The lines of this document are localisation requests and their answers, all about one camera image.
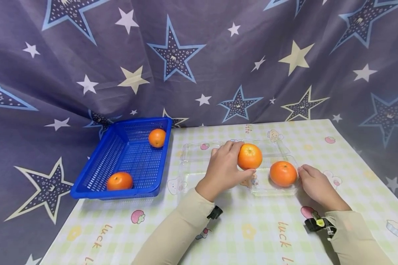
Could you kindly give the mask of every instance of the black wrist strap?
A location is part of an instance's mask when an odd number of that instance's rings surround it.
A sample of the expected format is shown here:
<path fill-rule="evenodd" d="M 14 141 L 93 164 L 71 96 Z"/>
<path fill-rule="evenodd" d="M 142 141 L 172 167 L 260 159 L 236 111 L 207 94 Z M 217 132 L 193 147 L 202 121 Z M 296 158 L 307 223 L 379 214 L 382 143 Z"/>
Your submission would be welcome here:
<path fill-rule="evenodd" d="M 220 207 L 215 206 L 212 212 L 208 215 L 208 219 L 218 219 L 218 217 L 223 213 Z"/>

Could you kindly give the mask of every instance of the blue-outlined star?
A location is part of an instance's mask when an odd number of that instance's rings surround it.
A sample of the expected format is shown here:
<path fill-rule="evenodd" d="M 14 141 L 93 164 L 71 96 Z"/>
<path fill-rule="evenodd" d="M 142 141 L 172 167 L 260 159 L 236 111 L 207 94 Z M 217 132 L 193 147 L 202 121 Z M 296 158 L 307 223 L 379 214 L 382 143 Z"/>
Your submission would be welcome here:
<path fill-rule="evenodd" d="M 263 98 L 245 98 L 243 96 L 242 86 L 240 85 L 232 100 L 226 100 L 218 104 L 219 106 L 223 106 L 227 109 L 227 114 L 222 122 L 225 122 L 226 120 L 229 120 L 234 116 L 239 116 L 249 120 L 247 108 L 257 103 L 261 99 Z"/>
<path fill-rule="evenodd" d="M 84 128 L 93 128 L 93 127 L 100 127 L 99 130 L 99 139 L 102 139 L 103 134 L 108 130 L 109 126 L 112 125 L 113 121 L 121 118 L 122 115 L 118 117 L 105 117 L 102 114 L 98 114 L 94 111 L 88 110 L 88 115 L 90 116 L 91 122 L 84 126 Z"/>
<path fill-rule="evenodd" d="M 95 45 L 96 41 L 84 17 L 84 12 L 109 0 L 48 0 L 43 31 L 65 20 L 73 23 Z"/>
<path fill-rule="evenodd" d="M 398 97 L 390 103 L 371 94 L 374 114 L 359 126 L 379 127 L 382 131 L 383 145 L 387 146 L 395 127 L 398 127 Z"/>
<path fill-rule="evenodd" d="M 172 120 L 173 124 L 171 126 L 171 128 L 181 128 L 180 123 L 185 122 L 186 120 L 188 120 L 189 118 L 171 118 L 170 115 L 168 115 L 168 113 L 165 111 L 162 112 L 162 117 L 168 117 Z"/>
<path fill-rule="evenodd" d="M 289 0 L 271 0 L 268 5 L 264 8 L 263 11 L 266 11 L 267 9 L 273 8 L 275 6 L 278 6 L 280 4 L 283 4 Z M 304 5 L 305 0 L 296 0 L 296 12 L 295 12 L 295 17 L 299 13 L 300 9 Z"/>
<path fill-rule="evenodd" d="M 49 175 L 22 167 L 15 166 L 15 168 L 21 171 L 26 178 L 31 181 L 37 191 L 4 221 L 11 220 L 38 207 L 44 206 L 50 219 L 56 224 L 60 198 L 68 194 L 73 186 L 72 183 L 64 180 L 62 157 L 56 162 Z"/>
<path fill-rule="evenodd" d="M 287 109 L 288 111 L 291 112 L 291 114 L 286 118 L 285 121 L 291 121 L 296 117 L 302 117 L 305 120 L 310 120 L 311 109 L 321 104 L 325 100 L 329 99 L 329 98 L 320 98 L 316 100 L 311 100 L 311 92 L 312 89 L 310 86 L 310 88 L 305 92 L 305 94 L 302 96 L 301 100 L 298 103 L 281 106 L 282 108 Z"/>
<path fill-rule="evenodd" d="M 205 45 L 185 45 L 178 42 L 170 17 L 167 15 L 167 32 L 165 45 L 147 43 L 164 61 L 164 81 L 175 72 L 196 83 L 193 73 L 187 62 Z"/>
<path fill-rule="evenodd" d="M 9 108 L 9 109 L 24 109 L 24 110 L 38 111 L 38 109 L 29 105 L 25 101 L 2 89 L 1 86 L 0 86 L 0 107 Z"/>
<path fill-rule="evenodd" d="M 353 36 L 366 48 L 369 48 L 373 22 L 396 8 L 398 8 L 398 0 L 381 3 L 378 0 L 366 0 L 364 5 L 357 11 L 339 15 L 345 20 L 347 29 L 331 52 Z"/>

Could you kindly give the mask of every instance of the left hand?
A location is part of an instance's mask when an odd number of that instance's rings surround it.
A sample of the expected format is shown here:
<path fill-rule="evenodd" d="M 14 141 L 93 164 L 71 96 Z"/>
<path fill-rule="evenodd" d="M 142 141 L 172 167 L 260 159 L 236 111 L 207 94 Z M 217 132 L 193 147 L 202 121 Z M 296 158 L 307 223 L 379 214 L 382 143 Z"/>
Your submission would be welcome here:
<path fill-rule="evenodd" d="M 255 169 L 237 169 L 237 157 L 244 142 L 227 141 L 211 152 L 205 177 L 196 186 L 196 192 L 210 202 L 224 190 L 231 189 L 245 179 L 251 178 Z"/>

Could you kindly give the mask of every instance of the hand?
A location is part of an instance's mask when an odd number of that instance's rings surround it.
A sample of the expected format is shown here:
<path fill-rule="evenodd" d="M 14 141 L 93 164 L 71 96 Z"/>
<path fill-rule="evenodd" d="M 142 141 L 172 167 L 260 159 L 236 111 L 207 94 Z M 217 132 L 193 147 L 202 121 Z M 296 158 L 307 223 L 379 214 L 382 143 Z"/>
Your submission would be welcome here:
<path fill-rule="evenodd" d="M 224 190 L 251 178 L 255 169 L 237 169 L 237 157 L 244 142 L 227 141 L 219 149 L 214 148 L 205 177 L 196 186 L 196 192 L 210 202 Z"/>
<path fill-rule="evenodd" d="M 350 211 L 349 205 L 332 187 L 327 177 L 317 168 L 303 165 L 298 168 L 302 185 L 308 196 L 327 211 Z"/>

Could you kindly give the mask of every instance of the right hand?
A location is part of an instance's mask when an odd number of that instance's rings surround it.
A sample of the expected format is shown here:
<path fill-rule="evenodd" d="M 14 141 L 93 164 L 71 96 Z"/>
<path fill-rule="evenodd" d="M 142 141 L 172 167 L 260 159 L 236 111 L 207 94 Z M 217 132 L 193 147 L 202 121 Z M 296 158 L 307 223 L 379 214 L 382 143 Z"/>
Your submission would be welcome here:
<path fill-rule="evenodd" d="M 303 188 L 308 196 L 327 211 L 351 210 L 320 170 L 309 165 L 303 165 L 298 168 L 298 174 L 302 179 Z"/>

